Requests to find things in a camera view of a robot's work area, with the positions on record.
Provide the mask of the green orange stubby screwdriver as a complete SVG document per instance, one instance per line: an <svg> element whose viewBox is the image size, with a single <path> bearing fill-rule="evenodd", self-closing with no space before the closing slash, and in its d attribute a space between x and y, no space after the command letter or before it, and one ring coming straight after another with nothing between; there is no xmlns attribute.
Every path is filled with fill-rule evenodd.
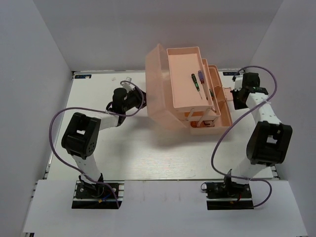
<svg viewBox="0 0 316 237"><path fill-rule="evenodd" d="M209 91L210 91L211 98L214 99L214 94L213 94L212 90L210 89Z"/></svg>

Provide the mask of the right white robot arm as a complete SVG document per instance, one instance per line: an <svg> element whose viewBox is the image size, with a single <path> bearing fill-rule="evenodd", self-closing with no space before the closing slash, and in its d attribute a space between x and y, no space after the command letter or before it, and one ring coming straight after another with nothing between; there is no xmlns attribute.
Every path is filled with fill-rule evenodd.
<svg viewBox="0 0 316 237"><path fill-rule="evenodd" d="M293 130L277 118L271 105L266 102L269 95L260 86L258 73L237 76L231 93L235 110L253 109L251 114L256 123L246 146L245 158L229 171L232 177L223 184L223 192L234 197L265 167L284 162Z"/></svg>

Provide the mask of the black green precision screwdriver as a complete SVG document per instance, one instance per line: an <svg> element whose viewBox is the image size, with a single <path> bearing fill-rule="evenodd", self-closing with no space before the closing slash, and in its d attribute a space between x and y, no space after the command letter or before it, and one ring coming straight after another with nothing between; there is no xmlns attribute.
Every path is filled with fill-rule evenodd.
<svg viewBox="0 0 316 237"><path fill-rule="evenodd" d="M200 98L202 99L202 95L201 95L201 92L200 92L200 87L198 85L198 81L197 81L197 78L196 78L195 74L191 74L191 78L192 78L192 81L193 81L193 83L195 85L195 88L196 88L197 92L200 95Z"/></svg>

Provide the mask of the blue handled screwdriver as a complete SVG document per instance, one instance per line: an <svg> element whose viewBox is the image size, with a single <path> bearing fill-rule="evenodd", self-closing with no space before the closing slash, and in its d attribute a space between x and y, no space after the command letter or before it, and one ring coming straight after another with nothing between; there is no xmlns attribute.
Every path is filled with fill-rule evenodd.
<svg viewBox="0 0 316 237"><path fill-rule="evenodd" d="M199 78L199 81L200 81L200 83L201 83L201 85L203 87L203 91L205 93L205 97L208 100L207 87L206 87L206 84L205 84L203 72L201 70L198 71L198 78Z"/></svg>

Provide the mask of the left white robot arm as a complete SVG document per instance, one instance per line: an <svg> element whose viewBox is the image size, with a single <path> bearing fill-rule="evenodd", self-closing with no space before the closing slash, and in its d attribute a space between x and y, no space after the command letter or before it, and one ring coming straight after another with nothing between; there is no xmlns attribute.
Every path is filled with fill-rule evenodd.
<svg viewBox="0 0 316 237"><path fill-rule="evenodd" d="M142 109L146 105L145 92L137 88L122 87L114 90L112 101L106 106L106 110L111 114L100 113L93 117L82 113L73 114L62 137L61 145L75 160L77 167L83 171L79 180L87 185L87 191L93 197L99 197L104 192L103 175L97 168L93 156L99 131L121 126L127 111L133 108Z"/></svg>

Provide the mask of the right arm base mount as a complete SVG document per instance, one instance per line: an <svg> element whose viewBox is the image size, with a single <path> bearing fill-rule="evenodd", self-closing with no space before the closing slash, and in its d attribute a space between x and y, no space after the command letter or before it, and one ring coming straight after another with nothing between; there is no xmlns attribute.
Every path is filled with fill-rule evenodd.
<svg viewBox="0 0 316 237"><path fill-rule="evenodd" d="M250 186L232 188L224 182L204 182L200 189L206 193L207 210L252 210L254 204Z"/></svg>

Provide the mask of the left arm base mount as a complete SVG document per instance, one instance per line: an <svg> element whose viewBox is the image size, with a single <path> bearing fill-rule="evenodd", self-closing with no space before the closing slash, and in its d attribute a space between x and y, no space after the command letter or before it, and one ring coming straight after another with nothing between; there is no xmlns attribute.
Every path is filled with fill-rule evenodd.
<svg viewBox="0 0 316 237"><path fill-rule="evenodd" d="M121 206L124 195L124 182L114 181L103 186L98 191L85 187L80 181L76 182L72 209L119 209L113 195L115 192L118 204Z"/></svg>

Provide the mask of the pink plastic toolbox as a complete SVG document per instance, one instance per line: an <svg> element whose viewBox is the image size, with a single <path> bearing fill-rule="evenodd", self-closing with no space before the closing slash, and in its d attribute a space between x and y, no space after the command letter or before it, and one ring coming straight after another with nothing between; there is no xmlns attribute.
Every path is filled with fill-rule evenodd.
<svg viewBox="0 0 316 237"><path fill-rule="evenodd" d="M204 75L208 100L198 78L199 70ZM202 99L191 74L197 78ZM146 56L145 78L148 116L163 128L217 135L233 124L228 106L230 90L223 86L218 68L202 58L199 47L165 49L158 44Z"/></svg>

